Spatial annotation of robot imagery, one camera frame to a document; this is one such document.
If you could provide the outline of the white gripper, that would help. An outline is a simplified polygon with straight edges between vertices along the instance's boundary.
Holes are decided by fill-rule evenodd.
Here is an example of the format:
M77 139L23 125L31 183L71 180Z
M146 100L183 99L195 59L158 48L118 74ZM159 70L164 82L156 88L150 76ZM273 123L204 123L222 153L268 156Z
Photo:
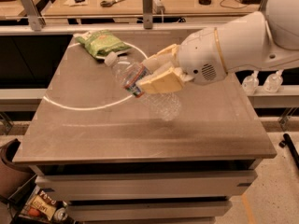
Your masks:
M167 63L174 67L158 70ZM148 94L181 91L190 81L207 85L227 77L216 28L192 33L180 45L172 44L142 64L154 72L136 82L137 87Z

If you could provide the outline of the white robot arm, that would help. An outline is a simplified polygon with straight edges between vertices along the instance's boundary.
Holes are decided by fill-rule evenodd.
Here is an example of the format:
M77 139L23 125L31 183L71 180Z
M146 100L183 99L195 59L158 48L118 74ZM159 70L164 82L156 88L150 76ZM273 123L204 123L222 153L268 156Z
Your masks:
M243 70L295 68L298 61L299 0L267 0L263 11L192 33L149 57L143 64L150 74L137 87L169 93L189 81L206 85Z

